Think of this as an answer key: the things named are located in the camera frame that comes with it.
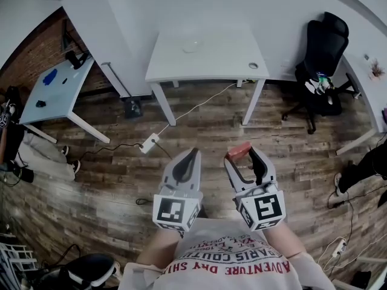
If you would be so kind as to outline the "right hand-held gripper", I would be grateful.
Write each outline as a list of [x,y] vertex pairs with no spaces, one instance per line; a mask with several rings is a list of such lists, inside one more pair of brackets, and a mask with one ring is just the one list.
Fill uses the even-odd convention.
[[224,167],[237,192],[234,198],[237,211],[251,231],[260,231],[285,219],[284,192],[278,189],[275,167],[266,154],[252,146],[249,157],[256,181],[244,179],[228,157],[224,158]]

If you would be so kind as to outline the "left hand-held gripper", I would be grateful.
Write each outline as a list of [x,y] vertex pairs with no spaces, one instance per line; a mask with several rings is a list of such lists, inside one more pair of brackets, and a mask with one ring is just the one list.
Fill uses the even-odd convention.
[[154,195],[152,221],[160,228],[187,232],[201,210],[201,152],[183,151],[165,167],[161,190]]

